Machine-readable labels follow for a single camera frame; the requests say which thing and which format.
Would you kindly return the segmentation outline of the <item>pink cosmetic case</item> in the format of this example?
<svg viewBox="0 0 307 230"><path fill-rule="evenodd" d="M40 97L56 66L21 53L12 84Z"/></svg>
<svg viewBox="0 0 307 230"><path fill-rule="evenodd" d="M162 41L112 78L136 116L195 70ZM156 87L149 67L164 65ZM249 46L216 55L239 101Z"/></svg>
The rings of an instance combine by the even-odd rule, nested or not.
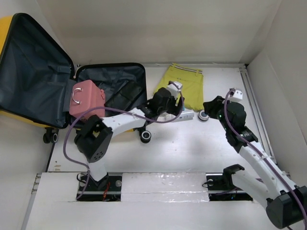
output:
<svg viewBox="0 0 307 230"><path fill-rule="evenodd" d="M99 89L93 81L85 80L73 86L69 113L77 118L85 111L104 106L105 92Z"/></svg>

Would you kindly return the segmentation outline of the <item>yellow-green shorts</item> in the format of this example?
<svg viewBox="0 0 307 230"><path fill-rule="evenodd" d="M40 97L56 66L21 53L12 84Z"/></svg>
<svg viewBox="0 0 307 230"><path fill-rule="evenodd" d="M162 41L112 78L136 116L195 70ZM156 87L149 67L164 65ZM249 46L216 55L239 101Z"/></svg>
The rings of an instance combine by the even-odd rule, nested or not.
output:
<svg viewBox="0 0 307 230"><path fill-rule="evenodd" d="M184 106L195 112L203 110L203 71L172 63L158 83L154 93L161 87L166 87L170 81L182 84Z"/></svg>

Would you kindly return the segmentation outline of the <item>yellow hard-shell suitcase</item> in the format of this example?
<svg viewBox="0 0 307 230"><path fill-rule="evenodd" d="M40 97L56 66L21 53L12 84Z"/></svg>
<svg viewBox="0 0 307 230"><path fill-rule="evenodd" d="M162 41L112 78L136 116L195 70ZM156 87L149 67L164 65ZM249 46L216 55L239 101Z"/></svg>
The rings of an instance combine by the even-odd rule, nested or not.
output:
<svg viewBox="0 0 307 230"><path fill-rule="evenodd" d="M43 127L45 143L56 143L58 130L73 121L69 114L74 84L91 80L106 101L128 81L144 91L130 110L147 100L146 72L139 63L108 63L77 67L69 55L29 14L0 20L0 110Z"/></svg>

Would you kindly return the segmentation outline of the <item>small round black jar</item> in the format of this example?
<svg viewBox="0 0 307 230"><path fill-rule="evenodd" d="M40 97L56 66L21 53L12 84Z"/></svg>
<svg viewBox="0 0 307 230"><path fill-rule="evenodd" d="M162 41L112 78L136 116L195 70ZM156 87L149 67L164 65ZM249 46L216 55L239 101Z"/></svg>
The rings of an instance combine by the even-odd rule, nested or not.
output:
<svg viewBox="0 0 307 230"><path fill-rule="evenodd" d="M208 121L209 120L209 116L205 113L204 110L201 110L199 113L198 113L198 119L202 122L205 122L205 121Z"/></svg>

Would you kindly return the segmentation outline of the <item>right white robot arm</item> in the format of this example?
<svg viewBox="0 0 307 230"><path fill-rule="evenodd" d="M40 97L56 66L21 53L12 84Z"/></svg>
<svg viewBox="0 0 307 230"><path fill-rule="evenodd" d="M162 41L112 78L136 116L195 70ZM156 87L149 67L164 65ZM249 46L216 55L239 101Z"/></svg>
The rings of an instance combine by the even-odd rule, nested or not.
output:
<svg viewBox="0 0 307 230"><path fill-rule="evenodd" d="M243 166L235 164L224 168L219 182L228 189L240 188L258 201L278 229L306 221L306 186L298 186L290 180L264 151L256 135L246 126L244 106L221 96L204 102L203 106L209 118L219 120L230 146L259 176L254 178Z"/></svg>

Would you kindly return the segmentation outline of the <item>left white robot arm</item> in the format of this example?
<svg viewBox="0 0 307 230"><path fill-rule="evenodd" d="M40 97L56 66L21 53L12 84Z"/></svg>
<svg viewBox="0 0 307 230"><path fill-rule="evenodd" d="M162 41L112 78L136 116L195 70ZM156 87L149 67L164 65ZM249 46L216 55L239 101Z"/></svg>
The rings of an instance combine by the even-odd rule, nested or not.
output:
<svg viewBox="0 0 307 230"><path fill-rule="evenodd" d="M118 115L99 118L93 115L87 119L74 139L77 149L86 157L88 163L88 181L96 190L105 188L108 173L104 167L105 156L113 137L130 129L140 129L143 143L151 140L146 126L158 123L163 113L178 118L184 107L182 84L170 82L167 87L160 88L152 99L133 108L131 111L119 111Z"/></svg>

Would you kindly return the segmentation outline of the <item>white spray bottle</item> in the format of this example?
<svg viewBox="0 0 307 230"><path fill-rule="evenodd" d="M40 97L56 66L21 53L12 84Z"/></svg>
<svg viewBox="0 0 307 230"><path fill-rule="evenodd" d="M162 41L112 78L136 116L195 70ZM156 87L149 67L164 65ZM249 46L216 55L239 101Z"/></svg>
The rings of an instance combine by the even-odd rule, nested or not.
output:
<svg viewBox="0 0 307 230"><path fill-rule="evenodd" d="M180 121L188 121L194 118L194 111L193 110L184 110L181 112L180 115L175 116L171 119L171 122L180 122Z"/></svg>

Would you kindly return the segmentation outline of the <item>black roll-up pouch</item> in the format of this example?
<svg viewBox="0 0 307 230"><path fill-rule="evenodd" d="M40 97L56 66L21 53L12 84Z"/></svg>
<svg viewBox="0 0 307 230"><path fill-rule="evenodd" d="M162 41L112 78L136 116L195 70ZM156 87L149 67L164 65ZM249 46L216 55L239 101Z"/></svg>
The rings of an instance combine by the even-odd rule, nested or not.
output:
<svg viewBox="0 0 307 230"><path fill-rule="evenodd" d="M128 81L119 91L105 102L105 107L127 110L141 96L144 88L136 81Z"/></svg>

